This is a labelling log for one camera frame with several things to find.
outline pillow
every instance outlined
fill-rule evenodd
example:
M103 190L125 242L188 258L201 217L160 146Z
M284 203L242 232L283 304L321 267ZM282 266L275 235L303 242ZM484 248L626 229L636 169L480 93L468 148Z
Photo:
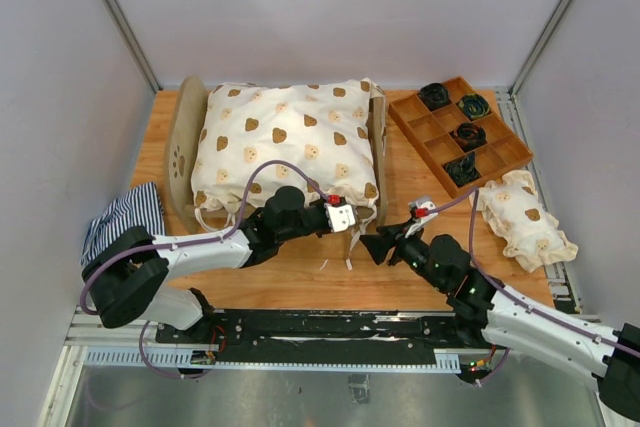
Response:
M575 259L578 246L557 230L558 220L544 210L531 174L514 170L479 189L478 211L493 232L507 241L503 254L527 272L541 265Z
M320 189L374 211L378 188L367 131L369 101L383 96L369 79L279 88L226 83L208 99L191 176L197 209L235 214L245 185L266 161L286 160ZM319 198L295 172L269 166L251 185L248 203L263 207L283 185Z

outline bed frame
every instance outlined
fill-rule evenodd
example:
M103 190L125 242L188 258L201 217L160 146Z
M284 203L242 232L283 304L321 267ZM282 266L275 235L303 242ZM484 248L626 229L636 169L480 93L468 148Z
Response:
M187 77L180 86L180 92L176 101L176 108L171 121L169 137L165 144L164 176L165 186L168 189L169 202L182 224L189 233L196 233L200 225L195 218L195 206L193 205L193 191L191 190L191 172L198 154L198 139L204 125L207 111L209 92L202 81L196 76ZM369 103L369 141L373 154L373 169L378 184L380 196L377 200L378 225L384 224L387 216L387 189L384 178L384 129L387 102L385 98L374 98ZM173 152L180 152L178 161L180 165L172 168L176 161ZM245 214L254 211L247 206ZM368 207L358 207L358 216L366 219L373 214ZM226 218L225 210L202 211L203 218Z

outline small pillow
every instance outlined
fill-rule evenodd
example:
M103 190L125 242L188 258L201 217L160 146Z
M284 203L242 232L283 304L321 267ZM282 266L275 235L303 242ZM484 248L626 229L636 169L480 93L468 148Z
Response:
M369 101L382 96L369 79L280 88L223 84L209 96L191 177L199 209L234 214L249 176L266 161L298 166L320 189L375 212L378 189L367 130ZM263 207L283 185L311 202L319 195L295 172L270 166L248 202Z
M494 234L507 241L503 254L527 272L576 258L578 246L557 230L558 220L544 210L531 174L514 170L479 189L478 211Z

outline blue and white striped bag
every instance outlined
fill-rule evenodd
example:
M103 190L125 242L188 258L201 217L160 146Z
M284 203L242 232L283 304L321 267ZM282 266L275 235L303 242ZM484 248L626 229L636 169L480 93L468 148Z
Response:
M148 182L134 187L91 221L80 264L87 266L130 227L141 225L151 235L165 235L163 214L156 184Z

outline robotic arm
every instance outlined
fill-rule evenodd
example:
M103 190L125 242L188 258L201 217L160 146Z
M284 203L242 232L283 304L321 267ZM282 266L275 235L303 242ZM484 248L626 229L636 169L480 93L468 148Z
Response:
M573 375L608 407L640 421L640 329L625 324L616 331L529 299L472 267L472 256L450 235L439 235L427 245L421 236L426 222L437 215L434 208L428 197L422 198L410 204L407 222L361 236L374 262L381 264L392 252L390 265L403 261L446 295L465 344L488 342L526 353ZM206 338L213 310L204 296L165 282L204 270L256 265L277 255L287 240L341 232L355 223L355 210L344 199L329 196L305 208L302 192L283 187L263 209L214 234L152 237L144 228L130 229L82 275L105 327L140 318L187 333L200 331ZM107 266L114 256L121 259ZM109 268L96 275L105 266Z

